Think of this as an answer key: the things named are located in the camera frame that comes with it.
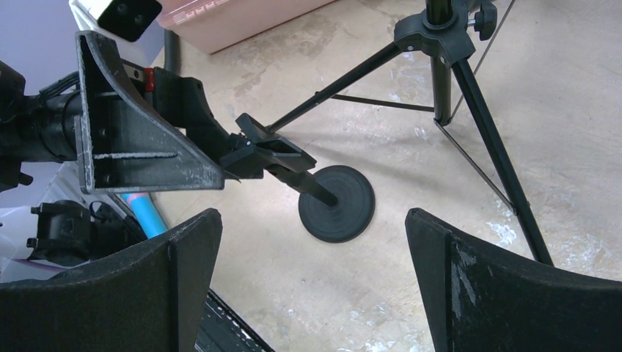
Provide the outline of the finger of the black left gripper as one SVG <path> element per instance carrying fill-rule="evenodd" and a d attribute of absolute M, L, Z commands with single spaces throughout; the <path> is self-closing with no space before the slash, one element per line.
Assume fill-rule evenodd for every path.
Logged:
<path fill-rule="evenodd" d="M 121 58 L 116 42 L 76 34 L 82 113 L 75 121 L 87 194 L 222 190 L 225 176 L 154 106 L 153 74 Z"/>
<path fill-rule="evenodd" d="M 217 164 L 233 151 L 234 138 L 214 117 L 200 80 L 155 67 L 153 108 Z"/>

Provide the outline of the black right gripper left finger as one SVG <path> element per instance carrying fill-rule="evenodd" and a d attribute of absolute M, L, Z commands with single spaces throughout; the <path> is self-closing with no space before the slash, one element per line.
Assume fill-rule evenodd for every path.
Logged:
<path fill-rule="evenodd" d="M 1 285 L 3 351 L 192 351 L 222 238 L 209 208 L 47 280 Z"/>

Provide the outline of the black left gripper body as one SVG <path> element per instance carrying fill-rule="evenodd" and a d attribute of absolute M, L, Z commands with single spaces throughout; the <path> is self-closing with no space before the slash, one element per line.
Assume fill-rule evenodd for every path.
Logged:
<path fill-rule="evenodd" d="M 161 132 L 139 105 L 153 95 L 145 69 L 124 59 L 78 61 L 81 114 L 75 119 L 79 161 L 145 161 L 161 157 Z"/>

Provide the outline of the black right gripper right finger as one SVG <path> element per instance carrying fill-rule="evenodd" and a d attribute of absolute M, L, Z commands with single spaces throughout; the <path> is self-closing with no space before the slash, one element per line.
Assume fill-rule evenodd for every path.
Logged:
<path fill-rule="evenodd" d="M 527 259 L 421 208 L 406 236 L 436 351 L 619 351 L 621 283 Z"/>

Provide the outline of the black microphone desk stand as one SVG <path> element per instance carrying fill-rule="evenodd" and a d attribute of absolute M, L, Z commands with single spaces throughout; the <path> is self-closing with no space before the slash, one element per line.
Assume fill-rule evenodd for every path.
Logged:
<path fill-rule="evenodd" d="M 241 132 L 230 136 L 232 151 L 219 160 L 238 179 L 261 178 L 265 172 L 299 193 L 304 228 L 327 243 L 344 243 L 370 224 L 376 198 L 369 180 L 356 169 L 334 165 L 311 173 L 317 161 L 303 149 L 248 114 L 236 120 Z"/>

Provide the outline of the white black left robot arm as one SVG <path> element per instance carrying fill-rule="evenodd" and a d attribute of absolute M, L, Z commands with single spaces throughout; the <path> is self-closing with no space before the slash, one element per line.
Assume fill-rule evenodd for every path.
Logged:
<path fill-rule="evenodd" d="M 88 263 L 156 235 L 139 222 L 144 193 L 261 175 L 198 80 L 127 62 L 96 32 L 79 32 L 76 51 L 76 71 L 33 95 L 1 65 L 3 258 Z"/>

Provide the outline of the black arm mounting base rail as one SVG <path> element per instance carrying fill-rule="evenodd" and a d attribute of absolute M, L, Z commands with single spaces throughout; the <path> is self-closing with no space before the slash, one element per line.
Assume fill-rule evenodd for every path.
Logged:
<path fill-rule="evenodd" d="M 275 352 L 215 292 L 209 290 L 197 330 L 195 351 Z"/>

